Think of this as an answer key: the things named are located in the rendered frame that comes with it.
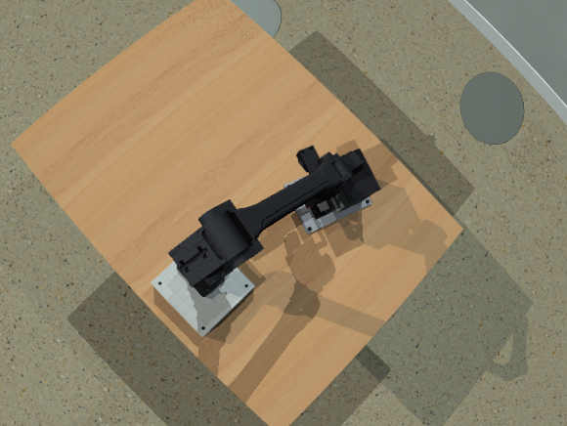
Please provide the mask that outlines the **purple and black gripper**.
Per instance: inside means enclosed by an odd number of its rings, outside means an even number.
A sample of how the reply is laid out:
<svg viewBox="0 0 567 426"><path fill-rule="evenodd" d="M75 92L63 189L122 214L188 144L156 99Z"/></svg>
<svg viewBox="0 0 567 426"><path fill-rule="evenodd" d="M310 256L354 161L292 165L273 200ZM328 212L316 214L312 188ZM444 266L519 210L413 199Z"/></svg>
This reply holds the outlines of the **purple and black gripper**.
<svg viewBox="0 0 567 426"><path fill-rule="evenodd" d="M313 198L312 200L308 201L307 203L305 203L305 206L306 206L307 209L309 209L309 208L313 207L314 205L317 205L321 202L324 202L328 199L331 199L332 197L335 197L338 193L340 193L340 191L338 191L338 192L332 191L332 192L328 193L328 195L326 194L326 195L318 196L318 197Z"/></svg>

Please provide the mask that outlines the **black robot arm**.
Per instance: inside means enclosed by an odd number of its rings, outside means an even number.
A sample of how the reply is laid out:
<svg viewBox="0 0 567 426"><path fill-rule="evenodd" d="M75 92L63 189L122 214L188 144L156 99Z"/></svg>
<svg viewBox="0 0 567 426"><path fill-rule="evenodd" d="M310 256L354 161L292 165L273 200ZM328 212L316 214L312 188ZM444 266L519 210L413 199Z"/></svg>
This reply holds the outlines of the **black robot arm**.
<svg viewBox="0 0 567 426"><path fill-rule="evenodd" d="M313 198L338 192L364 167L356 151L342 157L328 152L319 158L310 146L299 150L296 157L308 176L249 207L237 209L230 199L215 206L198 218L198 230L168 252L177 270L202 297L264 249L257 237L265 229Z"/></svg>

